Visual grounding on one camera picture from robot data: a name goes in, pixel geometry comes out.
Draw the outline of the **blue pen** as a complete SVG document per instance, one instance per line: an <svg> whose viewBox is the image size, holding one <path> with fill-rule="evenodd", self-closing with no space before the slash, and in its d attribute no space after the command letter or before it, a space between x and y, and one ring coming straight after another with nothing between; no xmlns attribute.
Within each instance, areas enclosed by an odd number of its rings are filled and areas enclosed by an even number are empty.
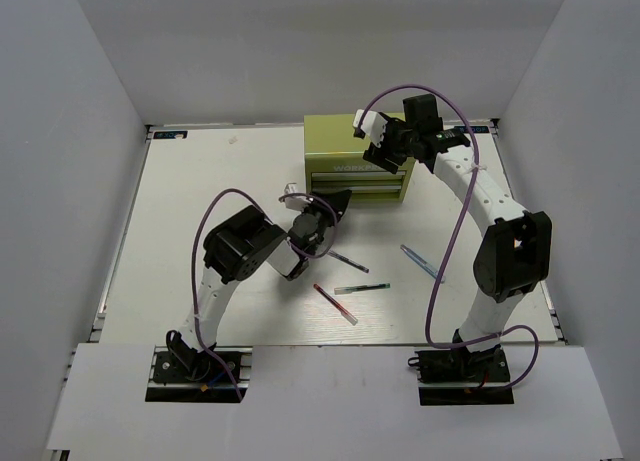
<svg viewBox="0 0 640 461"><path fill-rule="evenodd" d="M427 262L424 258L422 258L418 253L416 253L414 250L412 250L411 248L409 248L404 244L400 245L400 249L409 259L411 259L423 271L427 272L434 279L438 278L439 276L438 269L432 266L429 262Z"/></svg>

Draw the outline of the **red gel pen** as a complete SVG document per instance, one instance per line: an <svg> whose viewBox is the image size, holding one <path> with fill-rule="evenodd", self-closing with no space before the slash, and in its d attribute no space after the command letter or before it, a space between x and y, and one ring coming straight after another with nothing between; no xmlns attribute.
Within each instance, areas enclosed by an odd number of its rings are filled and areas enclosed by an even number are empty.
<svg viewBox="0 0 640 461"><path fill-rule="evenodd" d="M358 324L358 319L349 312L344 306L342 306L333 296L331 296L328 292L326 292L321 286L318 284L314 284L313 288L317 291L324 299L326 299L336 310L340 312L340 314L352 325L356 326Z"/></svg>

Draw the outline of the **green metal drawer toolbox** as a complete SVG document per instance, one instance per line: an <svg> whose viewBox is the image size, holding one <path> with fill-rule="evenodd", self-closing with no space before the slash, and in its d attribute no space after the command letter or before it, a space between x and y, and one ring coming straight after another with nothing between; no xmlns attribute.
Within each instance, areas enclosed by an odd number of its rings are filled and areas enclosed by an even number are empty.
<svg viewBox="0 0 640 461"><path fill-rule="evenodd" d="M415 161L407 160L394 174L363 159L366 139L353 136L349 114L304 117L306 188L318 194L352 192L353 203L401 203Z"/></svg>

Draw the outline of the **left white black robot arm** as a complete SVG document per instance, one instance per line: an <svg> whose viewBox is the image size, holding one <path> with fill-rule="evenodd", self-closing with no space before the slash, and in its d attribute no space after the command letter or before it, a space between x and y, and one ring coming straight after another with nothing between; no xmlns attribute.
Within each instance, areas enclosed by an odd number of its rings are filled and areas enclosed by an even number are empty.
<svg viewBox="0 0 640 461"><path fill-rule="evenodd" d="M207 350L216 346L218 329L239 284L264 263L287 280L299 277L312 259L328 254L335 242L335 228L351 201L349 189L327 194L286 190L281 196L288 208L297 210L288 230L270 220L249 198L249 205L207 234L204 227L213 208L208 207L196 231L191 267L197 267L197 252L203 249L200 280L191 276L192 309L185 323L166 335L169 353L188 379L199 380L211 368Z"/></svg>

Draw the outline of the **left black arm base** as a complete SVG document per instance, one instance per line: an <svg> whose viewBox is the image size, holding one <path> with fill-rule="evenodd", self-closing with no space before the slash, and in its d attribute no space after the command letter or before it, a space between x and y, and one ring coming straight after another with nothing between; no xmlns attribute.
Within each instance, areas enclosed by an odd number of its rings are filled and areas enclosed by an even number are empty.
<svg viewBox="0 0 640 461"><path fill-rule="evenodd" d="M189 347L180 333L168 331L165 347L156 347L152 357L145 401L150 403L236 404L237 391L246 395L249 386L251 351L213 351L231 372L237 387L222 364L206 351Z"/></svg>

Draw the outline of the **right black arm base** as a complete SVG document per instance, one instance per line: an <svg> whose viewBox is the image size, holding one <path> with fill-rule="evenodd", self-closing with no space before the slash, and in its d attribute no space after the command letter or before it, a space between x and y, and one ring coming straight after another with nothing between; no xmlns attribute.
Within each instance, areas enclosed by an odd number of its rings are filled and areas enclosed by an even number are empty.
<svg viewBox="0 0 640 461"><path fill-rule="evenodd" d="M416 351L407 361L417 374L421 406L512 405L511 375L500 345L486 352Z"/></svg>

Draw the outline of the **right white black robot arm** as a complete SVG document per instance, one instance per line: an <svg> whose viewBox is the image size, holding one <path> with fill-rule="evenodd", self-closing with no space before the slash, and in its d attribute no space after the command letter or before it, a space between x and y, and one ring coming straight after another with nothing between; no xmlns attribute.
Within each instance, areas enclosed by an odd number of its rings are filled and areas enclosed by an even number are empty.
<svg viewBox="0 0 640 461"><path fill-rule="evenodd" d="M451 348L453 371L472 380L488 366L485 351L494 349L516 306L547 278L552 223L532 213L506 193L481 167L471 130L447 129L432 94L403 101L404 116L356 112L356 137L370 141L364 160L396 173L412 158L427 167L461 201L482 242L473 261L478 290Z"/></svg>

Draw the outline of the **green gel pen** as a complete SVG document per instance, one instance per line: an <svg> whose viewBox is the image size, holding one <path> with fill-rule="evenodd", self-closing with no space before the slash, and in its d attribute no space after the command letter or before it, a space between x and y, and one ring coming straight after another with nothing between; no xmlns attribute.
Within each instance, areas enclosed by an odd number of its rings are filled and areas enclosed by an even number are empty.
<svg viewBox="0 0 640 461"><path fill-rule="evenodd" d="M356 286L345 286L345 287L336 287L334 289L335 295L347 295L357 292L367 292L367 291L376 291L376 290L385 290L390 289L391 285L389 283L376 283L376 284L364 284L364 285L356 285Z"/></svg>

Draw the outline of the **purple capped gel pen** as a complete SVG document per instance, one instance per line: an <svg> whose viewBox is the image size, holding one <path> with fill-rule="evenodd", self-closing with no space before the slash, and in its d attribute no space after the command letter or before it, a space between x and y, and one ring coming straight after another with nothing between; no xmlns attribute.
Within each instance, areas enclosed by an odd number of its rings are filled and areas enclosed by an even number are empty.
<svg viewBox="0 0 640 461"><path fill-rule="evenodd" d="M342 263L344 263L344 264L346 264L346 265L348 265L348 266L350 266L350 267L352 267L354 269L357 269L357 270L359 270L361 272L364 272L364 273L369 273L370 272L368 267L366 267L366 266L364 266L364 265L362 265L362 264L360 264L360 263L358 263L358 262L356 262L356 261L344 256L344 255L341 255L341 254L339 254L339 253L337 253L337 252L335 252L333 250L330 250L327 253L327 255L330 256L331 258L336 259L336 260L338 260L338 261L340 261L340 262L342 262Z"/></svg>

